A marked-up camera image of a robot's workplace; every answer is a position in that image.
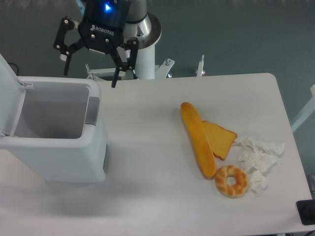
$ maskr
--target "ring-shaped cookie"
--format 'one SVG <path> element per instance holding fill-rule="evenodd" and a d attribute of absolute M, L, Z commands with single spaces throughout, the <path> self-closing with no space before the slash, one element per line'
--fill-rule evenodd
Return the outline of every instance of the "ring-shaped cookie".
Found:
<path fill-rule="evenodd" d="M 236 183 L 230 185 L 226 182 L 228 177 L 234 177 Z M 215 177 L 217 189 L 230 198 L 241 197 L 248 188 L 247 174 L 234 165 L 222 166 L 217 170 Z"/>

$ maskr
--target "trash bin lid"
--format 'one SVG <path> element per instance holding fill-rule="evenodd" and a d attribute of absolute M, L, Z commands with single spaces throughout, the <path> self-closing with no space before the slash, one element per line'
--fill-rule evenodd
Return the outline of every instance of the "trash bin lid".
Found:
<path fill-rule="evenodd" d="M 12 136 L 19 121 L 25 87 L 0 54 L 0 136 Z"/>

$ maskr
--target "metal bracket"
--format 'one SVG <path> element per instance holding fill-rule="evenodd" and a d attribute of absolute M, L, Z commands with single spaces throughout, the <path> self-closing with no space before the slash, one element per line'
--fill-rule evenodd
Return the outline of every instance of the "metal bracket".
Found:
<path fill-rule="evenodd" d="M 155 78 L 161 79 L 161 78 L 169 78 L 169 71 L 175 64 L 174 60 L 171 60 L 167 58 L 164 63 L 156 68 L 155 71 Z"/>

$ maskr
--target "robotiq logo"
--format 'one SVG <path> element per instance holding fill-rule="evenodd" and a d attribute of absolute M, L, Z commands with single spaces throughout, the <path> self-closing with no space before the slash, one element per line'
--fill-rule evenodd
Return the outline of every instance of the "robotiq logo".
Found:
<path fill-rule="evenodd" d="M 107 34 L 110 34 L 110 35 L 114 36 L 114 32 L 112 32 L 112 31 L 110 31 L 110 30 L 108 30 L 108 29 L 103 29 L 103 28 L 97 27 L 97 26 L 95 26 L 95 25 L 92 25 L 91 30 L 92 30 L 92 31 L 93 31 L 93 30 L 101 31 L 101 32 L 103 32 L 103 33 L 107 33 Z"/>

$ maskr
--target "tissue paper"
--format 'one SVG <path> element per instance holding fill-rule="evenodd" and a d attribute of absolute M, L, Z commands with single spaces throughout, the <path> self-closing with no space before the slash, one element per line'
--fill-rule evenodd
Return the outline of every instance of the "tissue paper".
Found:
<path fill-rule="evenodd" d="M 267 186 L 267 179 L 263 175 L 274 164 L 284 151 L 284 143 L 265 143 L 256 141 L 251 136 L 245 136 L 235 139 L 233 146 L 244 146 L 238 161 L 246 173 L 252 173 L 250 176 L 250 187 L 258 195 Z"/>

